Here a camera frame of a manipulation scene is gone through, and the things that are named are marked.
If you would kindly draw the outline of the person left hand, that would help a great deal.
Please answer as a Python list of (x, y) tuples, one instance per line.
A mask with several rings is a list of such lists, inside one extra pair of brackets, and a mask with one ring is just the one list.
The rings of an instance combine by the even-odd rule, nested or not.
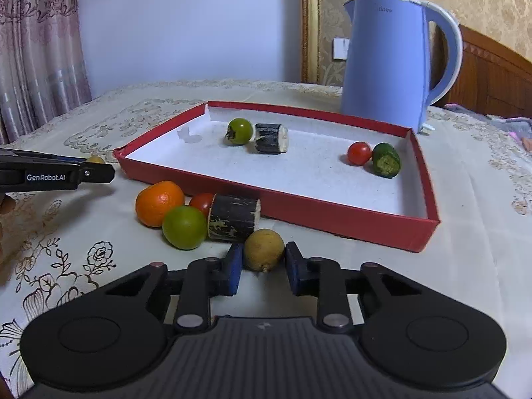
[(14, 198), (9, 197), (8, 195), (2, 194), (2, 199), (0, 201), (0, 214), (5, 215), (14, 210), (16, 202)]

